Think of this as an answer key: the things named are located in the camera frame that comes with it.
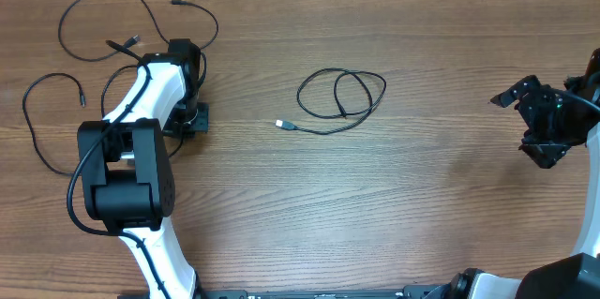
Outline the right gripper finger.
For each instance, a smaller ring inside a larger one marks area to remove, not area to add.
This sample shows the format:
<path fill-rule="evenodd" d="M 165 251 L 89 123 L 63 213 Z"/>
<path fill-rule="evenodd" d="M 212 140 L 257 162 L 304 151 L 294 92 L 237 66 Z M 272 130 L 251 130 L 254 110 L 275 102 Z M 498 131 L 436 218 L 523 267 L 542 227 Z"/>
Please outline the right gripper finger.
<path fill-rule="evenodd" d="M 571 148 L 568 144 L 542 142 L 523 143 L 518 149 L 523 151 L 539 168 L 550 169 L 563 158 Z"/>
<path fill-rule="evenodd" d="M 501 108 L 506 108 L 516 100 L 522 98 L 531 91 L 541 87 L 541 83 L 535 75 L 527 76 L 513 84 L 506 91 L 490 99 L 490 102 Z"/>

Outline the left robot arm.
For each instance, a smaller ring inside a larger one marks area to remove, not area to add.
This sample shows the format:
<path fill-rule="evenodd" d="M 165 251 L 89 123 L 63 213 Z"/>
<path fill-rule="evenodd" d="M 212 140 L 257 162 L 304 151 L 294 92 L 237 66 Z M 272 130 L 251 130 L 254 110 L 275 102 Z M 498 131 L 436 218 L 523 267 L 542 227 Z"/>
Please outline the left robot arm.
<path fill-rule="evenodd" d="M 70 184 L 82 184 L 88 216 L 101 236 L 122 240 L 144 276 L 149 298 L 201 298 L 202 285 L 176 237 L 175 182 L 166 138 L 192 139 L 208 129 L 202 49 L 172 39 L 163 53 L 137 59 L 137 79 L 99 121 L 80 125 L 80 161 Z"/>

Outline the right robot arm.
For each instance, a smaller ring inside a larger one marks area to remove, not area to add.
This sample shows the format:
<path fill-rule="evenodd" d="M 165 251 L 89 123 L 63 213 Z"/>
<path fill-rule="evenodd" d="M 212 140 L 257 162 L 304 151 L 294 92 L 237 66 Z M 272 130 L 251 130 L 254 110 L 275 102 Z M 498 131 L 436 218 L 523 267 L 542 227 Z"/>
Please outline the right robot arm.
<path fill-rule="evenodd" d="M 514 105 L 528 129 L 519 149 L 538 167 L 550 169 L 567 151 L 585 145 L 590 175 L 585 213 L 571 255 L 529 272 L 521 280 L 468 268 L 428 298 L 595 299 L 599 296 L 599 51 L 585 74 L 565 80 L 563 90 L 528 76 L 493 97 L 491 103 Z"/>

